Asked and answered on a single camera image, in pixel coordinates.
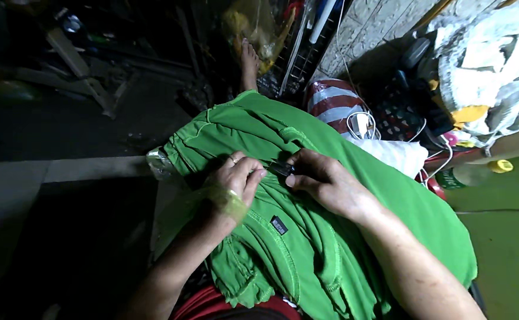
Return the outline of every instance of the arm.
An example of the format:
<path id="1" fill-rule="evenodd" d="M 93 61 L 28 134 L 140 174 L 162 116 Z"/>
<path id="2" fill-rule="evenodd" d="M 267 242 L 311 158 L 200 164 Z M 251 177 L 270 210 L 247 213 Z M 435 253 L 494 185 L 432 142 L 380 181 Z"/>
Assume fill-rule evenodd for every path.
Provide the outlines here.
<path id="1" fill-rule="evenodd" d="M 238 151 L 209 179 L 235 191 L 249 208 L 266 173 L 259 161 Z M 118 319 L 168 319 L 189 276 L 238 223 L 223 208 L 208 211 L 181 230 Z"/>
<path id="2" fill-rule="evenodd" d="M 329 211 L 353 221 L 376 255 L 388 287 L 416 319 L 485 319 L 463 285 L 404 223 L 335 159 L 301 149 L 288 163 L 304 175 L 287 177 Z"/>

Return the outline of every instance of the bare foot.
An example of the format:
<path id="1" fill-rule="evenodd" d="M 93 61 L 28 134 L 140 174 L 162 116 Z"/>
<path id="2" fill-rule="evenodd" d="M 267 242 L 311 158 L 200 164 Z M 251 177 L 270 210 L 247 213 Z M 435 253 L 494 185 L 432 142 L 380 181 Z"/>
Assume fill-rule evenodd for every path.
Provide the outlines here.
<path id="1" fill-rule="evenodd" d="M 256 54 L 254 47 L 246 38 L 242 40 L 242 80 L 240 83 L 241 90 L 256 90 L 258 68 L 260 67 L 260 57 Z"/>

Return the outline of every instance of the hand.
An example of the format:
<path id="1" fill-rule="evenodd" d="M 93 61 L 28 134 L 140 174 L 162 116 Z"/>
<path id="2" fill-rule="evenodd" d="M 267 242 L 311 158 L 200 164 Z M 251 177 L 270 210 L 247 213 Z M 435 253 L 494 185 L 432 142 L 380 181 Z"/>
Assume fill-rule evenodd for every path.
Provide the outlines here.
<path id="1" fill-rule="evenodd" d="M 241 151 L 236 151 L 228 157 L 220 169 L 210 174 L 206 182 L 233 190 L 249 208 L 260 181 L 267 173 L 259 161 L 247 157 Z"/>
<path id="2" fill-rule="evenodd" d="M 285 184 L 305 190 L 334 214 L 360 222 L 365 214 L 382 208 L 380 202 L 336 159 L 309 149 L 301 149 L 287 160 L 300 175 L 291 175 Z"/>

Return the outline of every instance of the tiled wall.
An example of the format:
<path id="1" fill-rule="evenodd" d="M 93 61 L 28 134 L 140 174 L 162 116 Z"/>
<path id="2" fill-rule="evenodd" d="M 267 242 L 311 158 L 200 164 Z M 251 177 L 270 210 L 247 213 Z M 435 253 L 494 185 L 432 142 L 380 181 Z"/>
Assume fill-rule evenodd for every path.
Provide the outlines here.
<path id="1" fill-rule="evenodd" d="M 337 38 L 327 51 L 313 77 L 337 77 L 365 52 L 400 38 L 439 0 L 353 0 L 340 24 Z M 443 11 L 446 15 L 467 17 L 492 10 L 504 0 L 454 0 Z"/>

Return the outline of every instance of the plastic bottle on floor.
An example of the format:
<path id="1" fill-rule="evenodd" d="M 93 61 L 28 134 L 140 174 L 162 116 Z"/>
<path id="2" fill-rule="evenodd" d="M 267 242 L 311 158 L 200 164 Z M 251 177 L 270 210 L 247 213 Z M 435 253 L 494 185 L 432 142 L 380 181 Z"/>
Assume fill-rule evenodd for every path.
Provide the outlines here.
<path id="1" fill-rule="evenodd" d="M 435 180 L 444 189 L 459 189 L 481 185 L 492 174 L 506 173 L 512 169 L 512 164 L 507 160 L 491 161 L 488 164 L 462 164 L 438 172 Z"/>

